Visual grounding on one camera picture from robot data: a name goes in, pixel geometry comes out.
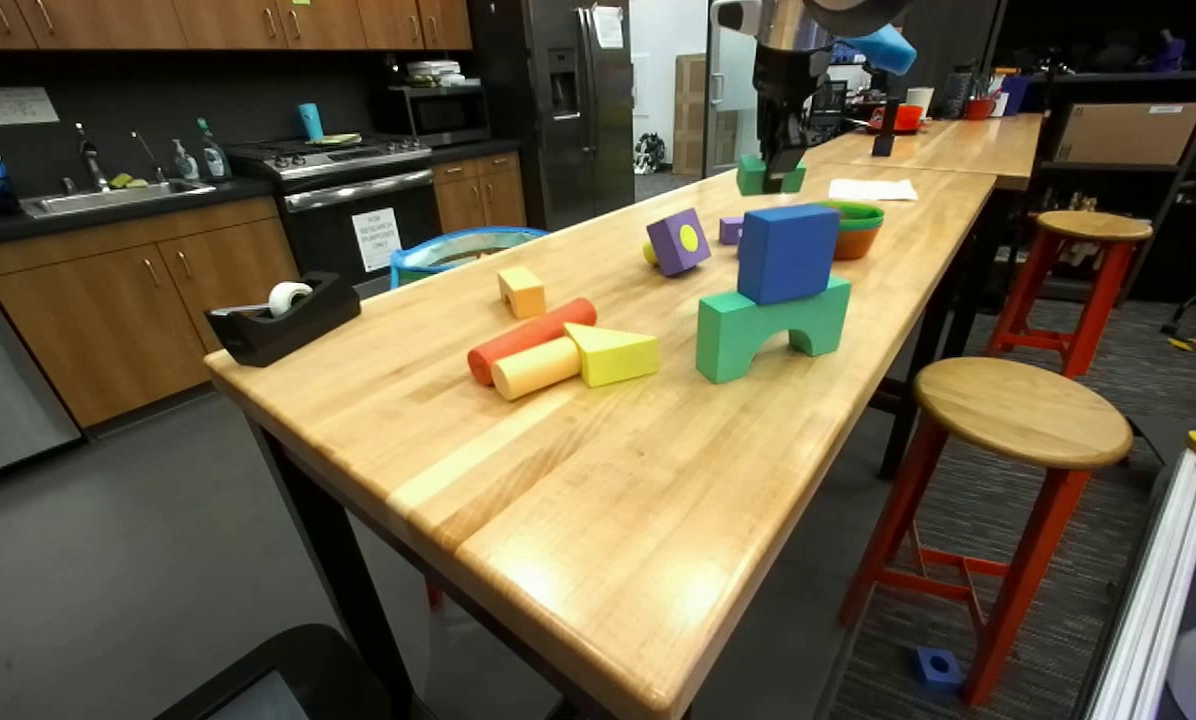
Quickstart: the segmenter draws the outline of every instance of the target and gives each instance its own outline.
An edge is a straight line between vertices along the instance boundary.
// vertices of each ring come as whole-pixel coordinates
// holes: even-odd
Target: countertop
[[[519,140],[507,140],[507,137],[482,140],[482,144],[450,144],[450,146],[432,146],[432,162],[494,156],[494,150],[517,150],[517,146],[519,146]],[[252,196],[272,196],[272,188],[275,188],[272,180],[235,175],[235,180],[220,185],[220,192],[207,192],[207,196],[176,196],[176,200],[156,200],[156,205],[129,205],[129,208],[49,217],[49,220],[0,217],[0,245],[95,226],[95,225],[119,225],[119,220],[149,220],[149,217],[166,217],[166,210],[189,210],[189,208],[207,208],[207,205],[235,205],[235,200],[252,200]]]

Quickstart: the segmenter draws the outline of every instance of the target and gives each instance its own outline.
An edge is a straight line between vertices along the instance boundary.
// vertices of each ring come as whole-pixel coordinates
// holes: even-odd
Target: red stool leg
[[[864,604],[869,604],[880,572],[905,542],[943,443],[947,443],[947,430],[934,421],[920,421],[906,458],[905,458],[901,475],[891,478],[887,502],[869,541],[869,552],[864,552],[864,560],[848,585],[848,597],[839,604],[842,626],[850,626],[864,616]]]
[[[1132,266],[1132,251],[1134,251],[1134,245],[1105,245],[1105,266],[1093,280],[1093,290],[1082,300],[1082,312],[1079,312],[1079,325],[1070,335],[1070,350],[1065,357],[1065,376],[1082,376],[1093,357],[1100,350],[1113,305]]]
[[[1053,552],[1065,541],[1065,526],[1087,487],[1093,470],[1045,470],[1045,487],[1036,497],[1029,533],[1009,564],[1009,576],[999,585],[988,633],[978,634],[978,653],[970,664],[970,676],[963,682],[967,702],[982,702],[1009,664],[1011,639],[1020,634],[1031,597],[1045,580],[1045,569]]]
[[[1016,335],[1029,327],[1029,312],[1031,312],[1054,256],[1060,256],[1060,238],[1049,237],[1045,226],[1036,226],[1029,263],[1011,280],[1009,300],[994,319],[994,330],[988,340],[993,357],[1011,350]]]

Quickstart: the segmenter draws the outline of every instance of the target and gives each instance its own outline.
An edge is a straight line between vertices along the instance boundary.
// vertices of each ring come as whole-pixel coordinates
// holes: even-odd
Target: cabinet handle
[[[299,12],[288,6],[293,38],[302,38]]]
[[[163,286],[159,274],[156,274],[156,263],[149,256],[144,256],[144,273],[150,274],[156,286]]]
[[[189,260],[189,251],[178,249],[176,256],[178,256],[184,274],[196,280],[196,274],[190,274],[190,260]]]
[[[9,16],[2,16],[2,2],[0,2],[0,28],[2,28],[2,34],[10,34],[10,22],[9,22]]]
[[[36,12],[45,16],[45,33],[53,34],[53,12],[45,0],[36,0]]]
[[[272,2],[265,6],[265,16],[269,16],[269,34],[280,38]]]

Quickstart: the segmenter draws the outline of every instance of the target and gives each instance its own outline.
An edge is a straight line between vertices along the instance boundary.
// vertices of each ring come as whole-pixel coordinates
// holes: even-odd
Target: orange stool
[[[928,362],[916,376],[916,405],[916,439],[887,491],[887,507],[876,520],[859,572],[839,604],[839,619],[854,625],[870,589],[967,604],[978,648],[963,694],[967,702],[982,702],[1022,626],[1049,560],[1060,547],[1068,517],[1075,512],[1093,470],[1123,458],[1132,430],[1127,421],[1093,386],[1060,373],[994,357],[957,357]],[[1009,564],[923,547],[916,541],[910,520],[947,437],[1045,469],[1045,487]],[[916,564],[901,564],[901,542],[906,536]],[[999,576],[993,608],[978,604],[970,576]]]
[[[1005,312],[994,319],[988,350],[1011,350],[1016,343],[1053,348],[1065,357],[1065,376],[1082,376],[1100,350],[1113,305],[1123,286],[1134,249],[1152,237],[1147,220],[1113,210],[1040,210],[1022,273],[1016,274]],[[1045,274],[1070,245],[1100,245],[1105,263],[1093,280],[1075,330],[1036,330],[1029,312]]]

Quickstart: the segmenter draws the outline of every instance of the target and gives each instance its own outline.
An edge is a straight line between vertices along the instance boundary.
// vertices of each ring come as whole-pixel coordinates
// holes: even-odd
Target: stool seat
[[[1132,443],[1127,421],[1105,395],[1016,359],[928,362],[916,401],[950,437],[1040,469],[1105,469]]]
[[[1070,237],[1070,238],[1093,238],[1093,245],[1138,245],[1152,238],[1152,225],[1138,217],[1113,217],[1113,210],[1040,210],[1040,226]]]

